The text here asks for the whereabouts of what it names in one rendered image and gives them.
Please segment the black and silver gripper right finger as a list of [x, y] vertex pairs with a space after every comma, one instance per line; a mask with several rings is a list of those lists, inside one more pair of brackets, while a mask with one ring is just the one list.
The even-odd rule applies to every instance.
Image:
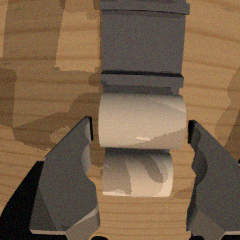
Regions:
[[197, 178], [186, 232], [204, 240], [240, 240], [240, 164], [196, 120], [188, 122], [188, 144]]

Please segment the beige cylinder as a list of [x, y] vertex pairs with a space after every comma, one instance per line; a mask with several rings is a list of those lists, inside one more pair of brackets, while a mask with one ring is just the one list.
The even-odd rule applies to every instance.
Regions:
[[173, 184], [170, 153], [106, 151], [103, 195], [169, 197]]
[[182, 95], [103, 92], [98, 133], [101, 147], [180, 149], [186, 131]]

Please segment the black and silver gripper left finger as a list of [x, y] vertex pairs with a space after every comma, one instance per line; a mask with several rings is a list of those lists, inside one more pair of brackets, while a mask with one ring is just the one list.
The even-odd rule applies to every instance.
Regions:
[[92, 117], [80, 120], [31, 170], [0, 216], [0, 240], [88, 240], [100, 227], [91, 167]]

